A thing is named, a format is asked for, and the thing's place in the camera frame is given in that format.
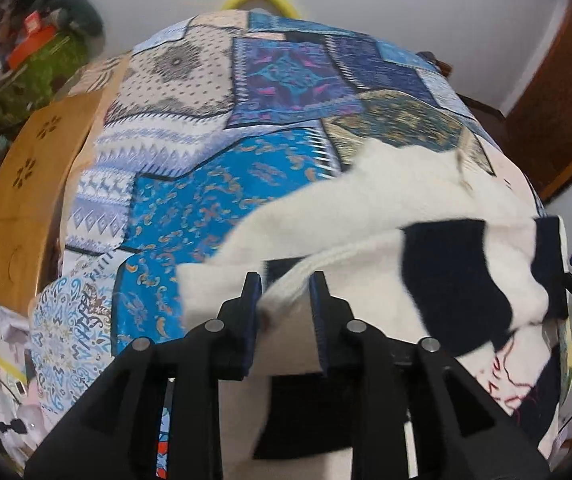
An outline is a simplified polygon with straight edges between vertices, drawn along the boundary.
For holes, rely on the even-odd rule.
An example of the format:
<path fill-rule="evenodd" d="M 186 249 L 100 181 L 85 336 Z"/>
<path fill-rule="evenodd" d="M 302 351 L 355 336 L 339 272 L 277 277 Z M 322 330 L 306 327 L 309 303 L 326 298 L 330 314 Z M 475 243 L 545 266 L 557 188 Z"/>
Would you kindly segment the black and white striped sweater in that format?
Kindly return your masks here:
<path fill-rule="evenodd" d="M 553 361 L 544 338 L 566 297 L 563 221 L 533 206 L 459 150 L 367 140 L 351 168 L 248 214 L 202 263 L 176 269 L 184 320 L 205 321 L 250 271 L 280 259 L 259 301 L 268 325 L 249 387 L 223 390 L 223 468 L 229 479 L 343 479 L 348 454 L 270 464 L 252 447 L 268 417 L 272 375 L 315 370 L 304 292 L 314 271 L 358 318 L 407 342 L 433 336 L 508 414 Z"/>

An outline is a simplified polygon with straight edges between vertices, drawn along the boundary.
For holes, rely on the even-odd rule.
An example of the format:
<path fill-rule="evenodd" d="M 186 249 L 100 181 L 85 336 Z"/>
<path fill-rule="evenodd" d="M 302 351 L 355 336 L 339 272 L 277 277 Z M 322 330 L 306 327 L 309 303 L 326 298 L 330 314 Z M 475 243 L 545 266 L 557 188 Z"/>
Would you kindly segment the papers beside bed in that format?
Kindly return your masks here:
<path fill-rule="evenodd" d="M 4 451 L 18 468 L 24 468 L 52 427 L 41 406 L 28 318 L 0 306 L 0 440 Z"/>

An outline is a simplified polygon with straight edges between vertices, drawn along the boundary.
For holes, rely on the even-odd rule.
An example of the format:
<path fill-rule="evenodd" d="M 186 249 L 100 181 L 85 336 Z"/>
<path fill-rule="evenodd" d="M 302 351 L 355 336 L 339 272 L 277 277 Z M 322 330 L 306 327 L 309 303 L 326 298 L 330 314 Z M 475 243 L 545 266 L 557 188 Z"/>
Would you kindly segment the brown wooden door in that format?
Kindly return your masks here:
<path fill-rule="evenodd" d="M 551 49 L 505 119 L 502 148 L 542 200 L 572 182 L 572 3 Z"/>

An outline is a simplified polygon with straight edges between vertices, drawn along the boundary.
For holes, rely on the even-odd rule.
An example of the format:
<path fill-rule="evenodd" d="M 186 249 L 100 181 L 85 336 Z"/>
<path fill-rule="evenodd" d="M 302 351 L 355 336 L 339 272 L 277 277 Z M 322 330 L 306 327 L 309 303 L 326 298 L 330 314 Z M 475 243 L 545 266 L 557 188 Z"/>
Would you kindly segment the wooden lap desk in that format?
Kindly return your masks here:
<path fill-rule="evenodd" d="M 0 167 L 0 306 L 28 314 L 46 283 L 72 163 L 97 114 L 100 90 L 34 112 Z"/>

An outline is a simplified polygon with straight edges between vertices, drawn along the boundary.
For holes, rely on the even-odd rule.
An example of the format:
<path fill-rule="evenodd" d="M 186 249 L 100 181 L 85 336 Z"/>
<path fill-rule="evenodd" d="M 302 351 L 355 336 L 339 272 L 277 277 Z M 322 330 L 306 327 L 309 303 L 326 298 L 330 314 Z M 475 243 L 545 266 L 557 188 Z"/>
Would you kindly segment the blue patchwork bedspread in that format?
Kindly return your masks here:
<path fill-rule="evenodd" d="M 205 321 L 188 326 L 176 277 L 180 264 L 212 257 L 259 207 L 342 176 L 370 139 L 394 148 L 459 150 L 538 216 L 549 217 L 528 178 L 438 68 L 394 44 L 239 10 L 198 15 L 137 44 L 100 131 L 84 148 L 90 163 L 74 185 L 65 227 L 69 269 L 39 293 L 30 315 L 41 406 L 53 424 L 47 434 L 132 341 L 163 344 L 185 337 L 239 297 L 247 274 L 256 272 L 248 272 L 240 291 Z M 294 265 L 287 257 L 267 274 L 256 272 L 260 298 L 268 278 L 280 278 Z M 560 379 L 565 272 L 554 282 L 565 305 L 544 334 L 553 361 L 515 414 L 502 409 L 547 463 L 566 393 Z M 268 325 L 260 298 L 248 376 L 219 384 L 220 479 L 228 479 L 223 390 L 251 384 Z M 354 479 L 356 433 L 342 412 L 358 398 L 342 379 L 322 372 L 313 320 L 312 342 L 315 370 L 269 377 L 268 417 L 251 456 L 276 464 L 343 450 L 344 479 Z"/>

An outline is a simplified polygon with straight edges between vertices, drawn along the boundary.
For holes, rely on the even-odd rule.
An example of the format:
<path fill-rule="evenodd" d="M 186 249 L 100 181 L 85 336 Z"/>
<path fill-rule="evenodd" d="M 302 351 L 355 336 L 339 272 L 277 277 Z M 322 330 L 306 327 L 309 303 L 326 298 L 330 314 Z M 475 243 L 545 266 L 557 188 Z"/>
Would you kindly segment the green laundry basket with clutter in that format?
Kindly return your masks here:
<path fill-rule="evenodd" d="M 0 130 L 51 102 L 103 36 L 90 0 L 0 0 Z"/>

